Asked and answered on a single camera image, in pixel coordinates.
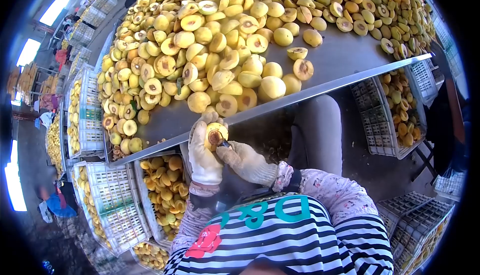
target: floral sleeve cover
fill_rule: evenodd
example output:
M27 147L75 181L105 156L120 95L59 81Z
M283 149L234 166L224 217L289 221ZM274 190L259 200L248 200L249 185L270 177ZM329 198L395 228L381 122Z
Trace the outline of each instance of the floral sleeve cover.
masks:
M273 191L288 186L293 168L281 161ZM356 181L317 169L301 170L299 192L320 201L330 213L332 225L360 215L378 215L374 201Z
M292 173L293 168L290 165L284 161L280 162L272 187L273 191L279 192L288 186ZM356 181L317 169L305 169L301 174L299 192L319 200L328 209L333 226L360 215L378 215L373 200ZM202 197L209 197L219 192L218 187L205 189L193 182L189 190L191 194ZM187 209L183 214L178 234L172 242L171 253L192 246L212 217L213 212L210 209L199 208L194 211L190 200L187 200Z
M189 192L201 197L210 197L220 191L219 186L215 187L214 189L205 189L192 182L190 183ZM194 211L194 206L191 204L190 199L187 199L187 209L183 214L178 234L172 242L171 254L177 251L177 249L192 246L212 217L213 212L209 208L198 208Z

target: metal table edge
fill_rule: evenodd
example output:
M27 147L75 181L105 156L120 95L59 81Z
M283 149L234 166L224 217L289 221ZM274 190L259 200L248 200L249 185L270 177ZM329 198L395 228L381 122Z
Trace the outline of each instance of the metal table edge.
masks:
M65 116L65 114L63 113L63 107L64 107L64 104L65 104L65 100L62 99L60 101L60 104L58 105L58 108L57 108L57 114L58 114L58 117L60 118L58 120L58 128L59 128L59 139L60 139L60 155L61 155L61 164L62 164L62 167L63 167L63 173L66 173L67 172L67 164L65 163L66 161L66 157L65 157L65 143L63 142L63 138L64 138L64 135L63 135L63 117Z
M250 118L260 116L264 113L281 109L285 106L288 106L288 105L291 105L291 104L294 104L294 103L297 103L297 102L300 102L300 101L304 101L304 100L307 100L309 98L319 96L321 94L331 92L331 91L339 89L341 87L349 86L353 83L365 80L369 77L377 76L377 75L383 74L385 72L392 71L392 70L410 65L410 64L415 63L415 62L420 62L420 61L426 60L430 57L431 57L431 54L427 53L427 54L419 55L419 56L416 56L416 57L408 58L408 59L405 59L405 60L402 60L402 61L391 62L391 63L383 65L383 66L379 66L379 67L372 68L372 69L369 69L369 70L361 71L361 72L351 74L351 75L348 75L348 76L345 76L345 77L342 77L342 78L338 78L338 79L320 84L318 86L310 87L308 89L302 90L302 91L297 92L295 94L290 94L290 95L285 96L283 98L276 99L275 101L271 101L271 102L261 104L260 106L256 106L256 107L251 108L249 110L242 111L242 112L237 112L235 115L225 118L225 122L227 122L229 125L239 123L239 122L243 122L243 121L246 121ZM145 157L147 157L149 155L152 155L154 153L167 150L167 149L169 149L173 146L177 146L177 145L179 145L183 142L187 142L188 137L189 137L189 133L180 134L180 135L177 135L174 138L171 138L171 139L166 140L164 142L161 142L159 144L150 146L146 149L143 149L142 151L130 154L127 157L124 157L122 159L119 159L119 160L116 160L116 161L113 161L113 162L110 162L107 159L107 156L105 156L105 158L107 160L107 163L108 163L109 167L113 168L113 167L116 167L116 166L126 164L128 162L132 162L132 161L137 160L137 159L145 158Z

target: black and white striped shirt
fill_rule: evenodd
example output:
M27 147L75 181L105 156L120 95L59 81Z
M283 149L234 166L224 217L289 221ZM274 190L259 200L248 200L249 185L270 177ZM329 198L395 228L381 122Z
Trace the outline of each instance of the black and white striped shirt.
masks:
M280 194L212 218L191 248L171 254L165 274L239 274L265 261L286 274L393 274L390 242L375 215L332 226L326 208Z

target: white work glove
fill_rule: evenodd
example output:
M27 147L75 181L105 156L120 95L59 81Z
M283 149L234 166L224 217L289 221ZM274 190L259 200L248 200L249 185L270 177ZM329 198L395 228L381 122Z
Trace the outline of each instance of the white work glove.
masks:
M271 187L277 177L278 166L267 164L265 158L247 144L229 141L231 149L216 148L218 157L227 163L238 176L252 183Z
M204 146L207 124L218 122L229 128L218 115L217 112L212 112L198 119L192 126L188 139L188 156L192 165L191 178L194 182L205 185L216 185L222 182L223 163Z

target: gray pants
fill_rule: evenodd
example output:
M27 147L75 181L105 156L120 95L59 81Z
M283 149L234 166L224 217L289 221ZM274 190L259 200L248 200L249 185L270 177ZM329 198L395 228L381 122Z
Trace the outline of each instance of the gray pants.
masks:
M342 123L337 102L328 95L301 102L292 125L288 163L342 176Z

